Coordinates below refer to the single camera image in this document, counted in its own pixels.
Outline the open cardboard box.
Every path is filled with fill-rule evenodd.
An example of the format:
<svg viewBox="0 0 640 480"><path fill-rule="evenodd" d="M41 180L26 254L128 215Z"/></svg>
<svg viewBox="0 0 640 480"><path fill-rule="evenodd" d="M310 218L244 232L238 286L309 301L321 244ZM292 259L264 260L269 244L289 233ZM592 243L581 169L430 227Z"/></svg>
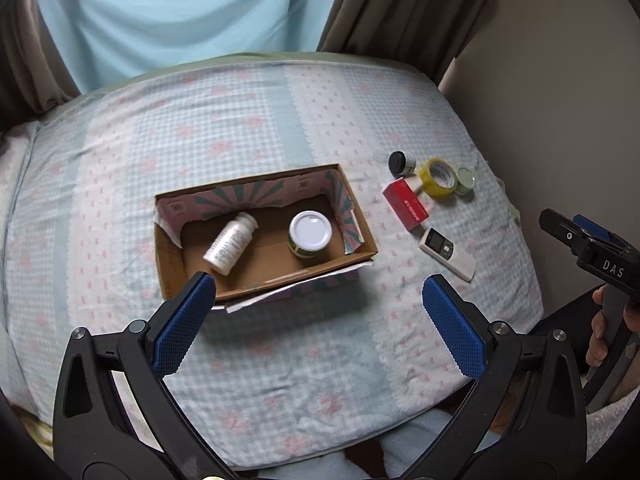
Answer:
<svg viewBox="0 0 640 480"><path fill-rule="evenodd" d="M295 255L288 228L305 210L323 214L332 228L318 255ZM258 228L226 275L205 261L222 229L240 212ZM155 258L160 291L177 297L198 271L213 275L217 304L242 308L279 296L288 288L306 292L332 286L338 274L371 263L378 252L358 200L340 165L297 168L180 188L154 200Z"/></svg>

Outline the white remote control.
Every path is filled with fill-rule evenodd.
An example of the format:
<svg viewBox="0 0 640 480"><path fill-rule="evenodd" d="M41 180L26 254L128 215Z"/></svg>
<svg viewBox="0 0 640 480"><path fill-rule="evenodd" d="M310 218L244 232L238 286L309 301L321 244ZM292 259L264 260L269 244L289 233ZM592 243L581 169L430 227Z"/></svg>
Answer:
<svg viewBox="0 0 640 480"><path fill-rule="evenodd" d="M428 228L420 238L419 247L462 281L472 282L476 260L460 244L454 244L434 228Z"/></svg>

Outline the white-lidded jar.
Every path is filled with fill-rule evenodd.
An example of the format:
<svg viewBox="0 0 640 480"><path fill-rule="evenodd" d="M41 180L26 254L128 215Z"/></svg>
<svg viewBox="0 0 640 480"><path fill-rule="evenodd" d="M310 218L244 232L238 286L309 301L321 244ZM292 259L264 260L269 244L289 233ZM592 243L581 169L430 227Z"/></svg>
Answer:
<svg viewBox="0 0 640 480"><path fill-rule="evenodd" d="M331 223L324 214L304 210L288 225L288 247L298 258L312 258L328 247L332 235Z"/></svg>

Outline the brown curtain left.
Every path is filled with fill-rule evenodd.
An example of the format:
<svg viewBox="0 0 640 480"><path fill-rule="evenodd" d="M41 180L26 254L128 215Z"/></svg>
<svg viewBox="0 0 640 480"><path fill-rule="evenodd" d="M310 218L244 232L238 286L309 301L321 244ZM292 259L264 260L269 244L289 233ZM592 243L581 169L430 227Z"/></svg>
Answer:
<svg viewBox="0 0 640 480"><path fill-rule="evenodd" d="M29 122L80 95L37 0L1 12L1 130Z"/></svg>

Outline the yellow tape roll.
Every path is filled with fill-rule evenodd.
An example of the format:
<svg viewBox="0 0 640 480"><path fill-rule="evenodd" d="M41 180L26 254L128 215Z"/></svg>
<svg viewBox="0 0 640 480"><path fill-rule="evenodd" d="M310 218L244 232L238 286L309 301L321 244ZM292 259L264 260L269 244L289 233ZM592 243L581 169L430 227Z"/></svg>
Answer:
<svg viewBox="0 0 640 480"><path fill-rule="evenodd" d="M444 200L458 186L457 175L448 162L441 158L431 158L418 170L423 191L433 200Z"/></svg>

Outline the checkered floral bedsheet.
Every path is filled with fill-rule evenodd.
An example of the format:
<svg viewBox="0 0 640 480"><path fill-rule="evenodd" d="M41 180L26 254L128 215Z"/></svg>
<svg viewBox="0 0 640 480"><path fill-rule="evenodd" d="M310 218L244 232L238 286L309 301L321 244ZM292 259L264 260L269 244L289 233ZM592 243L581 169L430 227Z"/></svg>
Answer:
<svg viewBox="0 0 640 480"><path fill-rule="evenodd" d="M230 465L333 452L408 422L463 377L421 304L440 265L383 197L388 155L471 169L472 198L428 222L477 263L459 294L519 332L540 319L506 194L448 102L411 68L333 55L211 62L100 90L1 137L1 387L50 422L77 326L117 332L160 304L154 198L340 165L378 254L353 278L215 311L166 380Z"/></svg>

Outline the black-lidded white cream jar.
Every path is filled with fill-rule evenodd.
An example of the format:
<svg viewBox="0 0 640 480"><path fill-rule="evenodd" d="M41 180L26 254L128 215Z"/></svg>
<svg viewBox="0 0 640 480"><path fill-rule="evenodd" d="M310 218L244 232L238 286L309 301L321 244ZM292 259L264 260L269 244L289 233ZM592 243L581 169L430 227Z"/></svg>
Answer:
<svg viewBox="0 0 640 480"><path fill-rule="evenodd" d="M387 167L394 178L407 177L416 170L416 158L406 151L393 151L388 156Z"/></svg>

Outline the green-lidded small jar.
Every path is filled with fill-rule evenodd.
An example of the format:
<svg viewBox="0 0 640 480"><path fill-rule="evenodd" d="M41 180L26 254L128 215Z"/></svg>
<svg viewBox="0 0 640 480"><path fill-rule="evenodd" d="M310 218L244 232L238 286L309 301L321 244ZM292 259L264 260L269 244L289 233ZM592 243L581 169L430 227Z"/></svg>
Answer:
<svg viewBox="0 0 640 480"><path fill-rule="evenodd" d="M474 191L476 177L474 171L468 167L460 167L457 170L457 187L454 192L457 196L465 196Z"/></svg>

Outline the white pill bottle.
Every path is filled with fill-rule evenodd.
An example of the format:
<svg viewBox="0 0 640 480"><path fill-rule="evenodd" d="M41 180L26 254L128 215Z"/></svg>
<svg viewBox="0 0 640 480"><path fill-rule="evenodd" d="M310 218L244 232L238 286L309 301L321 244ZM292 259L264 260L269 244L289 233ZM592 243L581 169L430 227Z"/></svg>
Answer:
<svg viewBox="0 0 640 480"><path fill-rule="evenodd" d="M258 222L247 212L229 221L206 250L203 259L218 274L228 276L253 239Z"/></svg>

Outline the red cardboard box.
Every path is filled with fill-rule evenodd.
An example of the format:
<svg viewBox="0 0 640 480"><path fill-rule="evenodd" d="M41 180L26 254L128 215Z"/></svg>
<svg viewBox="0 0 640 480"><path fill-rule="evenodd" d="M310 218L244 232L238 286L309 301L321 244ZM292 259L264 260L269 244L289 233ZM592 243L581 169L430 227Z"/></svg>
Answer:
<svg viewBox="0 0 640 480"><path fill-rule="evenodd" d="M428 218L428 212L406 179L398 179L383 190L386 202L407 231L413 231Z"/></svg>

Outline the light blue sheer curtain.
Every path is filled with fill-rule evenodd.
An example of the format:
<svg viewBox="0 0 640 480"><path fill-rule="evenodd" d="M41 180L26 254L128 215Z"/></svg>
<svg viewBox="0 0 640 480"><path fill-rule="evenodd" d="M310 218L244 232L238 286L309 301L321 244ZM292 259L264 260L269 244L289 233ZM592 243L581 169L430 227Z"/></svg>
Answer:
<svg viewBox="0 0 640 480"><path fill-rule="evenodd" d="M313 51L333 0L37 0L80 92L239 52Z"/></svg>

